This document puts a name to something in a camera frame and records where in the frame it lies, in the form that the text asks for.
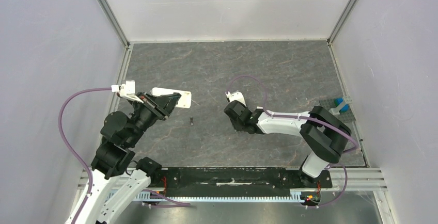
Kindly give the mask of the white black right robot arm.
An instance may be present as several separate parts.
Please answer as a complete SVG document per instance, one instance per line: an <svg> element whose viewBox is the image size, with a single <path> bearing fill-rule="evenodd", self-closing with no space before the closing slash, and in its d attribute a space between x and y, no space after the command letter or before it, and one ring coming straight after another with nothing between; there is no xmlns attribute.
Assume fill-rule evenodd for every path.
<svg viewBox="0 0 438 224"><path fill-rule="evenodd" d="M351 130L321 106L303 113L272 113L257 108L250 111L243 103L233 100L224 113L233 128L249 134L285 134L302 138L311 148L298 173L299 182L311 187L330 164L339 162L346 152Z"/></svg>

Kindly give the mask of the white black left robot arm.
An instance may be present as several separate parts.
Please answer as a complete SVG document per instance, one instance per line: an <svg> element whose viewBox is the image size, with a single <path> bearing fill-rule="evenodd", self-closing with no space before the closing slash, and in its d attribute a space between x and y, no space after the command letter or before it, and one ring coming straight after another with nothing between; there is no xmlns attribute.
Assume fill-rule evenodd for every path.
<svg viewBox="0 0 438 224"><path fill-rule="evenodd" d="M189 108L191 100L190 92L161 88L153 88L150 94L118 90L117 95L129 102L133 112L127 116L114 111L106 116L100 131L102 141L90 166L73 151L84 166L88 181L66 223L112 223L141 190L158 186L162 180L161 165L144 157L137 162L122 187L108 197L125 175L135 155L132 148L146 130L157 121L167 120L175 108Z"/></svg>

